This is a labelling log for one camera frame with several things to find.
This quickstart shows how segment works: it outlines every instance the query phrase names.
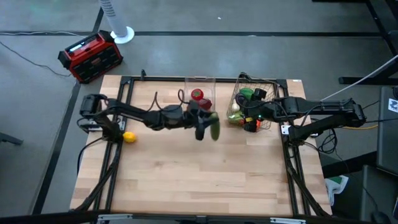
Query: red battery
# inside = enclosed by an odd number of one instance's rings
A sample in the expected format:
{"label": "red battery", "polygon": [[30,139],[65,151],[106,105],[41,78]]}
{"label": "red battery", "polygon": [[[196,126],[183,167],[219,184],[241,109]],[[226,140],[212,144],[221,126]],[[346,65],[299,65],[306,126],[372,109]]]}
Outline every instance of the red battery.
{"label": "red battery", "polygon": [[58,60],[80,83],[89,83],[119,65],[123,57],[111,34],[100,30],[60,51]]}

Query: gray floor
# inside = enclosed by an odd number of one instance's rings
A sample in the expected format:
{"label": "gray floor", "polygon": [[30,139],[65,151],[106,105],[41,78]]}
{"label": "gray floor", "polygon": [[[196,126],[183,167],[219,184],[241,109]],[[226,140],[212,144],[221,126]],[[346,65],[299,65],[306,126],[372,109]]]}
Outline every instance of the gray floor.
{"label": "gray floor", "polygon": [[[0,1],[0,29],[92,30],[97,1],[69,1],[67,5],[62,1],[49,2]],[[136,31],[377,31],[364,4],[311,0],[118,2],[127,23]],[[381,10],[385,5],[377,2],[375,7]],[[37,8],[45,13],[32,16],[29,22],[18,16],[35,14]],[[393,26],[388,11],[382,12],[381,16]],[[104,19],[100,27],[109,30]],[[57,61],[58,51],[78,39],[0,36],[1,42],[24,56],[65,74],[67,71]],[[301,79],[307,98],[314,100],[342,88],[338,77],[364,76],[391,58],[383,40],[376,37],[137,36],[119,49],[124,62],[111,74],[138,75],[145,69],[148,75],[236,77],[245,71],[257,77]],[[0,144],[0,216],[23,215],[31,212],[74,80],[35,67],[1,46],[0,56],[0,93],[5,102],[0,107],[0,131],[25,140],[19,147]],[[100,86],[101,79],[80,88],[44,213],[69,209],[78,152],[86,143],[86,134],[75,124],[79,118],[77,109],[82,97],[97,93]],[[367,105],[378,99],[379,88],[356,86],[335,99],[352,97]],[[366,114],[369,119],[376,119],[377,106],[366,109]],[[376,131],[339,129],[339,155],[347,159],[375,150]]]}

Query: yellow ball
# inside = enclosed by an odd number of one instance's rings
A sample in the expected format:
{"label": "yellow ball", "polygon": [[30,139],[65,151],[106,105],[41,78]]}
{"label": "yellow ball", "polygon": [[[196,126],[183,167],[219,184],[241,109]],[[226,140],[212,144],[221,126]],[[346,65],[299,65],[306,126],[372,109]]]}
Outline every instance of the yellow ball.
{"label": "yellow ball", "polygon": [[134,142],[136,140],[136,135],[132,132],[126,131],[123,134],[123,139],[125,142]]}

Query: wire basket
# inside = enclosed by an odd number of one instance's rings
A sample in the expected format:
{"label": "wire basket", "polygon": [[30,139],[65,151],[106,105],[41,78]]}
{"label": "wire basket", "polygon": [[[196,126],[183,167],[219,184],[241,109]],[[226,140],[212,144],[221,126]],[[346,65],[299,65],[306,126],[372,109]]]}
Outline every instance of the wire basket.
{"label": "wire basket", "polygon": [[[236,104],[235,96],[243,89],[243,88],[250,88],[253,91],[256,88],[260,88],[267,92],[265,98],[262,101],[272,101],[275,98],[275,93],[278,89],[278,84],[274,81],[265,80],[262,78],[255,78],[251,77],[248,74],[242,72],[239,74],[239,77],[236,79],[236,84],[234,87],[234,91],[231,97],[231,101],[229,102],[228,110],[226,115],[228,117],[228,122],[233,125],[237,126],[244,126],[246,119],[243,115],[242,108],[239,111],[233,110],[233,104]],[[264,129],[269,129],[271,127],[271,122],[266,121],[259,118],[253,118],[258,120],[258,125],[256,131],[261,131]]]}

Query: wooden table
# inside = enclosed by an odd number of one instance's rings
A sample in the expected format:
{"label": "wooden table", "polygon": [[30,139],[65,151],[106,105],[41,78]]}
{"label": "wooden table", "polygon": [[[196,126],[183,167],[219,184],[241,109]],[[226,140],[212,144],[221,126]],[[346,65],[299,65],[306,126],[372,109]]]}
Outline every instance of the wooden table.
{"label": "wooden table", "polygon": [[[100,93],[116,98],[121,76],[105,76]],[[290,96],[305,97],[301,80],[287,80]],[[134,82],[131,104],[148,108],[155,91],[161,106],[179,103],[184,82]],[[126,131],[137,141],[123,144],[111,211],[194,215],[290,217],[279,124],[258,133],[230,126],[226,110],[234,83],[216,84],[216,110],[221,121],[217,142],[206,131],[195,140],[194,129],[153,131],[128,120]],[[101,136],[90,133],[87,142]],[[106,142],[89,147],[83,156],[71,208],[79,206],[100,176]],[[300,146],[306,185],[322,208],[331,213],[318,152]],[[104,207],[107,186],[103,190]],[[303,213],[296,186],[298,208]]]}

